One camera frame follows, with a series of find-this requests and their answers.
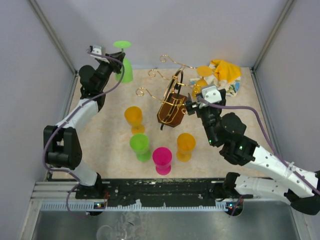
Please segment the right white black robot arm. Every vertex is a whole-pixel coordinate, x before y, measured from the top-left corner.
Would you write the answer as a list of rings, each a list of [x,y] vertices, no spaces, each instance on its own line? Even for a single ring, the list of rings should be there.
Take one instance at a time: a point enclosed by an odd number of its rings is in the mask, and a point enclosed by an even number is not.
[[[320,173],[296,167],[280,160],[256,141],[245,136],[246,125],[234,113],[221,115],[226,100],[212,104],[202,97],[192,101],[187,97],[188,115],[201,119],[209,144],[221,147],[219,154],[230,164],[250,168],[267,178],[227,173],[217,198],[266,198],[282,201],[293,209],[314,216],[320,211]]]

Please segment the gold wire wine glass rack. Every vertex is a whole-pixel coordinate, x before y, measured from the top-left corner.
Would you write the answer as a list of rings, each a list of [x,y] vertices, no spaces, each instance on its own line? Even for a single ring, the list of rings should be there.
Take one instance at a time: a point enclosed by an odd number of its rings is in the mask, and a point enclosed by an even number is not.
[[[157,69],[151,69],[148,75],[154,78],[157,74],[163,79],[168,80],[169,84],[163,94],[163,97],[158,98],[150,93],[145,87],[139,87],[136,89],[135,94],[139,97],[143,97],[148,94],[155,100],[160,101],[160,108],[157,112],[157,121],[160,123],[160,130],[163,130],[164,126],[175,128],[181,124],[184,115],[187,114],[185,108],[185,102],[188,99],[187,96],[181,94],[182,87],[190,87],[190,84],[183,82],[184,80],[184,70],[186,68],[196,70],[194,66],[189,66],[184,63],[177,62],[173,60],[169,55],[163,54],[159,57],[162,63],[171,61],[172,63],[179,65],[178,70],[174,73],[171,78],[167,78],[162,75]]]

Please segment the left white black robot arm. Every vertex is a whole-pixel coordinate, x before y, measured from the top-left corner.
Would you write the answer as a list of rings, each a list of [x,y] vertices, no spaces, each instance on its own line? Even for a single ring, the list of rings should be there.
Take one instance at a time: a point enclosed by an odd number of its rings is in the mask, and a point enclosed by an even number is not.
[[[78,182],[79,196],[97,199],[103,195],[104,186],[99,173],[85,163],[78,134],[104,106],[106,87],[112,73],[124,77],[124,51],[98,54],[88,52],[99,63],[97,68],[84,65],[80,77],[81,97],[76,107],[56,125],[43,130],[42,163],[49,172],[64,172]]]

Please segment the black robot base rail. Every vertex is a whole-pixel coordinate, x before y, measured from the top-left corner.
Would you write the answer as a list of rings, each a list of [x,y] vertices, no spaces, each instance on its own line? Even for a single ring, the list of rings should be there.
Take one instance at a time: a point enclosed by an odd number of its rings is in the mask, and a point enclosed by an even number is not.
[[[231,213],[236,207],[232,199],[251,199],[251,193],[237,193],[234,180],[238,174],[226,178],[114,178],[97,177],[93,186],[77,184],[72,193],[76,200],[96,200],[90,215],[106,209],[182,210],[216,208],[226,201],[222,209]]]

